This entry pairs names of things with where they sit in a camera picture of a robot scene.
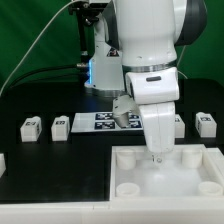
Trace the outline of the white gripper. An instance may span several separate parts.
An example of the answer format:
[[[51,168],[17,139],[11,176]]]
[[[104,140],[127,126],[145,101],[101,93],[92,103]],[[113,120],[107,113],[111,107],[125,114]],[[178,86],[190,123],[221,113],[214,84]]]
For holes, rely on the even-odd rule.
[[[161,164],[160,153],[171,151],[175,139],[175,101],[179,99],[178,75],[175,67],[126,74],[127,92],[140,112],[146,145],[153,162]]]

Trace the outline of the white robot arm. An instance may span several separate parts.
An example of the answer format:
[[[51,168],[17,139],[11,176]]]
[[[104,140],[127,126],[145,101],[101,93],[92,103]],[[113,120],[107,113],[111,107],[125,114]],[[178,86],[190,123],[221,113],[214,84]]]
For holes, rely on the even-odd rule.
[[[113,101],[116,123],[141,117],[153,161],[174,148],[179,99],[177,45],[193,43],[207,23],[204,0],[87,0],[94,23],[95,54],[89,62],[89,92]]]

